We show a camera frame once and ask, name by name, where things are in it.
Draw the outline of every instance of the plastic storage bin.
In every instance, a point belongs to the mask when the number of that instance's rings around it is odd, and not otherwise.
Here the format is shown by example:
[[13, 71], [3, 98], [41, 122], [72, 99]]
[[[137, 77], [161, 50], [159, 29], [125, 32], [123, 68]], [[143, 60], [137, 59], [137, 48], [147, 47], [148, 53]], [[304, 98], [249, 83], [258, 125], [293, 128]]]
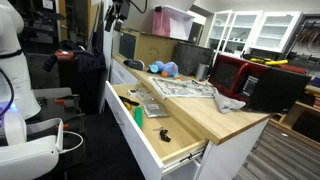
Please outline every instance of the plastic storage bin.
[[170, 6], [158, 6], [153, 14], [152, 33], [188, 40], [194, 17]]

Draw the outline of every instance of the microwave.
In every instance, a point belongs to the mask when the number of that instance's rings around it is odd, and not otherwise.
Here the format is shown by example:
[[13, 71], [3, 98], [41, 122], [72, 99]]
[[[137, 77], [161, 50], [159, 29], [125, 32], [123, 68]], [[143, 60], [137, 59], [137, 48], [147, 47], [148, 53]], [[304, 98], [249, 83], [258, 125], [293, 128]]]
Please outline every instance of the microwave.
[[209, 82], [221, 94], [246, 102], [248, 110], [287, 113], [310, 79], [304, 74], [219, 54]]

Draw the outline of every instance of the glass cabinet door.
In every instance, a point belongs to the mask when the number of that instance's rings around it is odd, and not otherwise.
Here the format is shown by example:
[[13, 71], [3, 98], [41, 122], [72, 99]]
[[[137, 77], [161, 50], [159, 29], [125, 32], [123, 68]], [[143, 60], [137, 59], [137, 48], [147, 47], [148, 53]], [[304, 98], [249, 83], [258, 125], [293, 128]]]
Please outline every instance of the glass cabinet door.
[[206, 43], [207, 48], [222, 51], [223, 45], [220, 40], [227, 35], [231, 13], [231, 10], [215, 13]]
[[301, 12], [268, 12], [262, 19], [253, 48], [282, 52]]
[[262, 11], [235, 12], [225, 37], [223, 52], [240, 57], [252, 39], [252, 28], [256, 27]]

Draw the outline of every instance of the blue light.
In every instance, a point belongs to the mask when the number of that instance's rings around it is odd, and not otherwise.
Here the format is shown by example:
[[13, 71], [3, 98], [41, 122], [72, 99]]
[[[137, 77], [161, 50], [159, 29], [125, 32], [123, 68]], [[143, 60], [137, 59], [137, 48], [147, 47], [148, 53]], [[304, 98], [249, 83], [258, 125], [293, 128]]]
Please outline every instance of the blue light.
[[11, 104], [10, 109], [11, 109], [12, 111], [18, 111], [18, 110], [17, 110], [17, 107], [16, 107], [16, 105], [15, 105], [14, 103]]

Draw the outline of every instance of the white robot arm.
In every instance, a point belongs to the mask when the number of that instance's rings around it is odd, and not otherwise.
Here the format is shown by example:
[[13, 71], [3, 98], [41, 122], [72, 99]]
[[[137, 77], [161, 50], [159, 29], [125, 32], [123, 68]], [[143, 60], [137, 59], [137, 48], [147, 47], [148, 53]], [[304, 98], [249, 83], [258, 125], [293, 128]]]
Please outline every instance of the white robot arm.
[[[25, 55], [17, 33], [23, 20], [7, 0], [0, 0], [0, 144], [1, 179], [34, 179], [51, 171], [63, 150], [61, 119], [26, 125], [40, 106], [31, 90]], [[35, 133], [59, 124], [57, 135], [27, 141]]]

